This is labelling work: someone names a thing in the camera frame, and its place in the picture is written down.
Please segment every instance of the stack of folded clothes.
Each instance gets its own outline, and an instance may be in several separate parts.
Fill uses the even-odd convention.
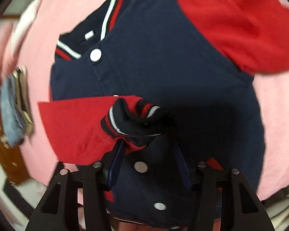
[[[3,131],[10,146],[23,143],[33,133],[30,113],[27,70],[21,67],[7,77],[0,88],[0,111]]]

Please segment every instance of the silver bolt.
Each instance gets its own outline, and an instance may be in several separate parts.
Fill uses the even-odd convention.
[[[99,168],[101,166],[102,166],[102,163],[100,161],[96,161],[95,163],[93,163],[94,168]]]
[[[240,173],[240,171],[237,169],[237,168],[233,168],[231,170],[231,172],[234,174],[234,175],[238,175]]]
[[[64,168],[64,169],[62,169],[61,171],[60,171],[60,175],[66,175],[67,174],[67,169],[66,168]]]
[[[204,161],[198,162],[198,167],[206,167],[207,164]]]

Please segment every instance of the navy fabric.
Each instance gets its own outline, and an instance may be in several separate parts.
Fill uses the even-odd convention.
[[[102,57],[92,62],[96,48]],[[252,81],[201,35],[176,0],[130,0],[102,41],[79,60],[56,59],[51,71],[54,100],[136,95],[169,108],[190,167],[214,157],[224,169],[240,169],[256,190],[265,146]],[[137,172],[137,161],[148,171]],[[183,186],[165,136],[125,156],[112,191],[112,215],[150,226],[186,227],[194,212],[195,197]],[[155,209],[156,202],[166,209]],[[219,198],[216,218],[220,213]]]

